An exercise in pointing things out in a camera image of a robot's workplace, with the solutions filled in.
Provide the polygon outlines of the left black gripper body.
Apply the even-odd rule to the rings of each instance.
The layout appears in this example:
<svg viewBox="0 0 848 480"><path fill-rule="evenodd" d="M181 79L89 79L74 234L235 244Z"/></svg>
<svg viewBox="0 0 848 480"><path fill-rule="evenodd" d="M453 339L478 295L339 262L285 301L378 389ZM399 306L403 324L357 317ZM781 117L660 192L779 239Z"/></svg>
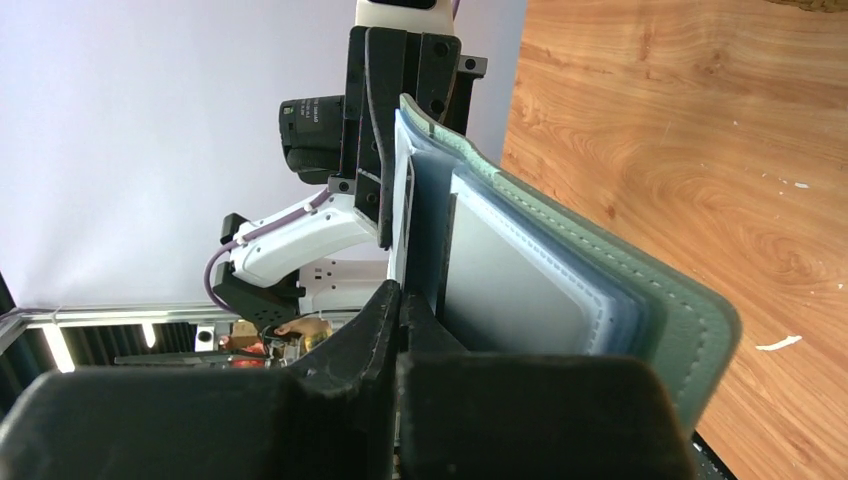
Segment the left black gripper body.
<svg viewBox="0 0 848 480"><path fill-rule="evenodd" d="M464 54L456 36L355 26L343 93L280 105L287 167L306 184L332 185L364 205L378 205L393 184L401 95L438 123L465 133L474 83L487 70L487 58Z"/></svg>

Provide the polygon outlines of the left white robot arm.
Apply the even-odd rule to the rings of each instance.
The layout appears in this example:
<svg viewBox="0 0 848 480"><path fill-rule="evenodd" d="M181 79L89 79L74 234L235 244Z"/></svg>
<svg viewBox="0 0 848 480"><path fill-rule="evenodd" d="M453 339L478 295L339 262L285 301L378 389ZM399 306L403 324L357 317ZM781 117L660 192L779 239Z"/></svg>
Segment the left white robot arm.
<svg viewBox="0 0 848 480"><path fill-rule="evenodd" d="M278 213L228 215L207 262L209 299L266 325L353 311L405 270L415 173L403 104L464 134L483 57L448 34L356 26L343 93L292 99L278 113L288 168L319 192Z"/></svg>

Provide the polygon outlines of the green card holder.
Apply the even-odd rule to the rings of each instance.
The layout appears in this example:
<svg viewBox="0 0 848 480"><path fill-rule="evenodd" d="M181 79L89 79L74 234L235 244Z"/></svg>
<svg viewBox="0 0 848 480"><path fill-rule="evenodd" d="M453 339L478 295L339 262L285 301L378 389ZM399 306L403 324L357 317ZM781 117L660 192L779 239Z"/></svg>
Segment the green card holder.
<svg viewBox="0 0 848 480"><path fill-rule="evenodd" d="M694 431L739 343L731 303L494 165L410 95L392 120L390 276L471 351L641 359Z"/></svg>

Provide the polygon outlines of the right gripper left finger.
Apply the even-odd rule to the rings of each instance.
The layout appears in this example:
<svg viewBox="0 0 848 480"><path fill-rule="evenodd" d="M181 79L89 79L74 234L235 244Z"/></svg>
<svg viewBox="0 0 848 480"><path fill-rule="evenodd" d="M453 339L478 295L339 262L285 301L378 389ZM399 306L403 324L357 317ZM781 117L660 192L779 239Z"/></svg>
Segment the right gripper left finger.
<svg viewBox="0 0 848 480"><path fill-rule="evenodd" d="M388 479L400 285L283 368L39 377L1 425L5 479Z"/></svg>

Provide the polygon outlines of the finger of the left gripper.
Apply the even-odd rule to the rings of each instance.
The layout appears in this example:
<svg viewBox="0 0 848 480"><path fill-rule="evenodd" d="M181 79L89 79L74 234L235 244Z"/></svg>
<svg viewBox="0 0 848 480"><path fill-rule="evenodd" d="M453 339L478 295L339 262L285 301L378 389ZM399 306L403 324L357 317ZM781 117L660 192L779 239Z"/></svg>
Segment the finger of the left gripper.
<svg viewBox="0 0 848 480"><path fill-rule="evenodd" d="M369 27L365 32L365 131L372 158L363 169L378 179L375 219L377 242L381 248L393 244L392 194L396 170L395 110L402 93L406 33L383 27Z"/></svg>

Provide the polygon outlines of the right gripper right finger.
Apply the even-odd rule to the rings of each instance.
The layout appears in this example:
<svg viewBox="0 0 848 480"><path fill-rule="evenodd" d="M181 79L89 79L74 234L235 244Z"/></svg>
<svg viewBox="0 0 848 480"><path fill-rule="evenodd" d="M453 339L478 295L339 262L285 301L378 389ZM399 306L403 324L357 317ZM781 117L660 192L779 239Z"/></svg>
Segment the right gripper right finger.
<svg viewBox="0 0 848 480"><path fill-rule="evenodd" d="M397 362L406 479L692 479L690 441L632 357L471 353L417 293Z"/></svg>

